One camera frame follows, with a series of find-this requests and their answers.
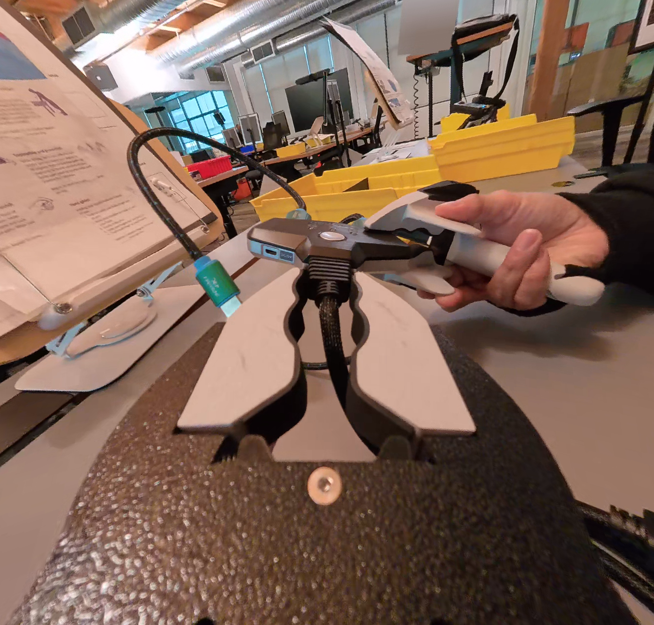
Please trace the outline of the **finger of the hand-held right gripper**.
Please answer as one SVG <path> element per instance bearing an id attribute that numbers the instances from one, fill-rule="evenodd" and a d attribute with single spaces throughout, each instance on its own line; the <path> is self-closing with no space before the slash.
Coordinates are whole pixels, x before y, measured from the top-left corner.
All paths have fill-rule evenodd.
<path id="1" fill-rule="evenodd" d="M 472 225 L 438 216 L 436 207 L 449 203 L 440 198 L 422 191 L 407 194 L 366 219 L 364 228 L 409 238 L 436 237 L 445 232 L 481 237 L 481 231 Z"/>
<path id="2" fill-rule="evenodd" d="M 454 293 L 454 286 L 449 282 L 452 274 L 450 267 L 439 265 L 403 266 L 380 271 L 380 278 L 433 296 L 447 296 Z"/>

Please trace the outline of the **black mesh office chair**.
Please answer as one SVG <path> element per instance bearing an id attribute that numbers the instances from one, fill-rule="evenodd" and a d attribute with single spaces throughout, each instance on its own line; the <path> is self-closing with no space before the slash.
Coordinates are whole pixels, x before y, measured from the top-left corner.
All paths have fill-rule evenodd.
<path id="1" fill-rule="evenodd" d="M 641 167 L 643 164 L 633 164 L 631 160 L 636 145 L 640 138 L 644 126 L 644 114 L 649 105 L 649 98 L 645 95 L 615 97 L 610 100 L 588 102 L 582 106 L 570 109 L 566 115 L 569 117 L 579 118 L 592 114 L 602 116 L 602 159 L 601 165 L 597 168 L 590 169 L 587 173 L 575 176 L 577 179 L 592 178 L 599 176 L 611 176 L 632 170 L 636 166 Z M 627 107 L 634 104 L 640 104 L 637 122 L 634 123 L 632 136 L 625 154 L 623 163 L 614 165 L 614 155 L 617 147 L 617 138 L 621 126 L 622 114 Z"/>

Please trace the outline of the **instruction sheet on book stand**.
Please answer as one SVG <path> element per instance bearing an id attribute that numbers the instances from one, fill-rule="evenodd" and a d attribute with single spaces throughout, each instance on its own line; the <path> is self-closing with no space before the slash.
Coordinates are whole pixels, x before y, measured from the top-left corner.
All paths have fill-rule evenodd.
<path id="1" fill-rule="evenodd" d="M 12 8 L 5 1 L 1 7 Z M 29 24 L 29 28 L 72 65 L 34 26 Z M 129 123 L 135 136 L 144 130 L 138 118 L 105 99 Z M 45 359 L 16 381 L 16 389 L 86 392 L 104 387 L 123 375 L 205 298 L 193 277 L 187 286 L 159 287 L 187 259 L 182 245 L 173 238 L 158 252 L 81 287 L 70 301 L 45 299 L 36 310 L 24 313 L 12 308 L 1 292 L 1 363 L 48 347 Z"/>

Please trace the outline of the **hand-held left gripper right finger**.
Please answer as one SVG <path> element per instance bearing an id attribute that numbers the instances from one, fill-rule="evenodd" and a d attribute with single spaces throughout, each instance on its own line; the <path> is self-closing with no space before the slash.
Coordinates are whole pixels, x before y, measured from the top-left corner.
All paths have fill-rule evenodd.
<path id="1" fill-rule="evenodd" d="M 476 425 L 427 320 L 363 272 L 353 280 L 348 420 L 371 448 L 393 436 L 416 449 L 439 435 L 468 436 Z"/>

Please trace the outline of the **tilted document stand with sheet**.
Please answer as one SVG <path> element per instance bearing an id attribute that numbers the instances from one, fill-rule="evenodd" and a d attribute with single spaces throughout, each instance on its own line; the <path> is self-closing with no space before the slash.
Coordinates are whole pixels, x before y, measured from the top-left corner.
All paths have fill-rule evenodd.
<path id="1" fill-rule="evenodd" d="M 324 17 L 321 19 L 321 25 L 361 61 L 370 76 L 373 91 L 390 126 L 398 131 L 412 124 L 413 112 L 401 84 L 356 30 Z"/>

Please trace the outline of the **red plastic bin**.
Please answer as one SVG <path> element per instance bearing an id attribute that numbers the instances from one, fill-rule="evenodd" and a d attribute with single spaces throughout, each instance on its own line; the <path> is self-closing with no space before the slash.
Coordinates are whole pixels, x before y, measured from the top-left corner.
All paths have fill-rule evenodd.
<path id="1" fill-rule="evenodd" d="M 201 179 L 209 179 L 221 173 L 232 171 L 233 165 L 229 156 L 219 156 L 191 163 L 187 165 L 186 169 L 191 174 L 199 175 Z"/>

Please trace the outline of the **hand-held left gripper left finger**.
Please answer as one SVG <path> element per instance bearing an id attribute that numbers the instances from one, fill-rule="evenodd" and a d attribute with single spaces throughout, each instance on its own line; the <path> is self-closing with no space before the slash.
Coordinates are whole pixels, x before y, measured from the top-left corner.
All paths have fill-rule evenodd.
<path id="1" fill-rule="evenodd" d="M 301 361 L 290 316 L 298 305 L 291 268 L 228 318 L 176 427 L 184 433 L 232 433 L 289 392 Z"/>

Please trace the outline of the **yellow bin with black divider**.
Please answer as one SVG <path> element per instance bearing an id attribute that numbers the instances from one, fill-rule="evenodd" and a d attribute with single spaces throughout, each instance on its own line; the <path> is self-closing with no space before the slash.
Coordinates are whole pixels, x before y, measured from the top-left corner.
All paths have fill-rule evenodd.
<path id="1" fill-rule="evenodd" d="M 371 217 L 386 205 L 442 181 L 432 155 L 309 174 L 290 183 L 313 220 Z"/>

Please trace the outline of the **large black monitor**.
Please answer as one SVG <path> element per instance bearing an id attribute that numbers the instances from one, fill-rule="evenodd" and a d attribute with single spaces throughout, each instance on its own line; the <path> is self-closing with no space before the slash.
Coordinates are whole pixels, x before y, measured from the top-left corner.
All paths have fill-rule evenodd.
<path id="1" fill-rule="evenodd" d="M 355 117 L 348 71 L 346 68 L 328 75 L 329 81 L 336 81 L 339 88 L 341 108 L 349 119 Z M 315 119 L 329 114 L 324 106 L 323 80 L 308 82 L 303 85 L 292 85 L 284 90 L 288 103 L 287 114 L 290 115 L 292 128 L 295 132 L 310 130 Z"/>

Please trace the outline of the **marker sign on stand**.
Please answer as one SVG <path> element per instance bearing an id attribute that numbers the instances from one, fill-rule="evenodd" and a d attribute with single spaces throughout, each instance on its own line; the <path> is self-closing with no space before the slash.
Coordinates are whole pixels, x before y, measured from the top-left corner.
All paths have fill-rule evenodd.
<path id="1" fill-rule="evenodd" d="M 627 55 L 653 48 L 653 0 L 640 0 Z"/>

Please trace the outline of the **grey usb hub with button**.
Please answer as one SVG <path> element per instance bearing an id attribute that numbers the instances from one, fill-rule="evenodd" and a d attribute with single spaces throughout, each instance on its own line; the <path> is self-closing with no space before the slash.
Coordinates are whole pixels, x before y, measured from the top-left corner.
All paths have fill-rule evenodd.
<path id="1" fill-rule="evenodd" d="M 283 262 L 301 270 L 299 296 L 318 306 L 325 296 L 340 305 L 350 298 L 354 273 L 367 262 L 413 259 L 422 249 L 393 234 L 319 220 L 273 218 L 258 223 L 247 234 L 255 257 Z"/>

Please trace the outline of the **yellow plastic bin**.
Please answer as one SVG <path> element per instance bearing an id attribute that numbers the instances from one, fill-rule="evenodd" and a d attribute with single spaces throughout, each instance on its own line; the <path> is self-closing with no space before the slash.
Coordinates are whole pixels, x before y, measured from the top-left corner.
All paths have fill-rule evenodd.
<path id="1" fill-rule="evenodd" d="M 443 179 L 473 184 L 555 169 L 575 140 L 574 117 L 525 115 L 439 134 L 429 145 Z"/>

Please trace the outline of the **long silver air duct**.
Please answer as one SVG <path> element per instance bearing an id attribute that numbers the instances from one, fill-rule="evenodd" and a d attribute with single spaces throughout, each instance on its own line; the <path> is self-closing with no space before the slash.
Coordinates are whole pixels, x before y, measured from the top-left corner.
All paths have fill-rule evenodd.
<path id="1" fill-rule="evenodd" d="M 182 75 L 220 64 L 355 0 L 240 0 L 149 52 Z"/>

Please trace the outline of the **wooden post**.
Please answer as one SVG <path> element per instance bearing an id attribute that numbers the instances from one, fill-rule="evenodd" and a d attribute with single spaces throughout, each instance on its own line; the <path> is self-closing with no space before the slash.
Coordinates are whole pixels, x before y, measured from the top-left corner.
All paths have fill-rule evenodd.
<path id="1" fill-rule="evenodd" d="M 544 0 L 541 30 L 528 100 L 528 113 L 539 122 L 547 119 L 564 47 L 564 31 L 570 0 Z"/>

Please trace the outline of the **printed instruction sheet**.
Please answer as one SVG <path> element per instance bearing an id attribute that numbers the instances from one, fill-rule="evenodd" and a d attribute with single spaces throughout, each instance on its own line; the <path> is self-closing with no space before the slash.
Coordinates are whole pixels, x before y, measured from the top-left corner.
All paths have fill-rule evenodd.
<path id="1" fill-rule="evenodd" d="M 174 241 L 127 166 L 133 128 L 1 8 L 1 291 L 19 311 L 70 301 Z"/>

